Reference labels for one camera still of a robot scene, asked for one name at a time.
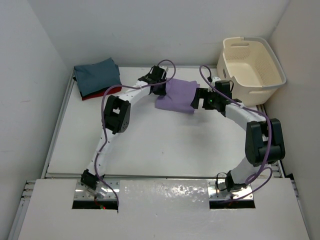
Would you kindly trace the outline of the lavender t shirt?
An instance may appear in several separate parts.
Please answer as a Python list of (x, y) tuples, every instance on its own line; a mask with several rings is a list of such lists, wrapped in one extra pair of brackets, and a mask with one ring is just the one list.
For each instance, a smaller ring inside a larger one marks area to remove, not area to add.
[(173, 78), (166, 84), (166, 95), (160, 95), (155, 101), (155, 108), (192, 115), (195, 109), (191, 103), (200, 85), (196, 81)]

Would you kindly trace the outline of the red t shirt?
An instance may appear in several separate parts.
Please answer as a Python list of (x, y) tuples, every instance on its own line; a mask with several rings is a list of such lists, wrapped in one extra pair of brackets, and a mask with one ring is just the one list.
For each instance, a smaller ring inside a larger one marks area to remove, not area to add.
[(121, 90), (122, 90), (122, 87), (115, 87), (115, 88), (112, 88), (111, 90), (110, 90), (110, 88), (104, 88), (99, 91), (88, 94), (86, 96), (81, 96), (81, 99), (83, 101), (85, 101), (85, 100), (89, 100), (89, 99), (93, 99), (93, 98), (102, 97), (105, 92), (107, 92), (108, 95), (112, 95), (112, 94), (116, 94), (116, 93), (120, 92)]

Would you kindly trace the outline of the teal t shirt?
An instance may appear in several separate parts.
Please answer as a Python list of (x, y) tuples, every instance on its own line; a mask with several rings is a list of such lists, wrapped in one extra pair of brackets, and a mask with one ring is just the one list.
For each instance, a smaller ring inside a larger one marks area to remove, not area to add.
[(76, 65), (73, 69), (74, 74), (78, 75), (78, 80), (80, 77), (120, 75), (119, 67), (111, 57), (98, 63)]

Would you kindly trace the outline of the black t shirt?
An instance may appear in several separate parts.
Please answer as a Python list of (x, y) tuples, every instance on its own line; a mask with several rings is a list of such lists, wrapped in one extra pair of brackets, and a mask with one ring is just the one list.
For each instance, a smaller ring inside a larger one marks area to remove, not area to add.
[(81, 97), (100, 91), (102, 89), (107, 89), (111, 88), (112, 86), (122, 84), (119, 74), (103, 76), (82, 76), (79, 80), (78, 75), (74, 74), (73, 80), (77, 82), (79, 94)]

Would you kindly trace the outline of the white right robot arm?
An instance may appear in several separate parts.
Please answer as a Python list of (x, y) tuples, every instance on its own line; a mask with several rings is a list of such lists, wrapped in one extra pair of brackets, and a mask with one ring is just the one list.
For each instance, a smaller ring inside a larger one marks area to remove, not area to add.
[(245, 130), (245, 157), (226, 174), (225, 189), (228, 192), (245, 188), (267, 165), (285, 157), (281, 122), (233, 98), (230, 82), (219, 80), (209, 88), (197, 88), (191, 107), (197, 109), (200, 100), (203, 100), (203, 109), (216, 110)]

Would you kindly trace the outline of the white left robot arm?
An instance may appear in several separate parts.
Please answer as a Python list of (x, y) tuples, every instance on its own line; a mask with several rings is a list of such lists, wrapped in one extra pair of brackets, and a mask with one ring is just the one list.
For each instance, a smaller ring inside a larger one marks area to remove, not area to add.
[(103, 95), (101, 101), (102, 133), (94, 157), (81, 175), (80, 182), (91, 190), (96, 190), (106, 168), (106, 155), (113, 141), (126, 131), (130, 123), (131, 107), (142, 98), (150, 95), (166, 94), (167, 71), (153, 66), (140, 77), (133, 86), (121, 85), (127, 90), (118, 95)]

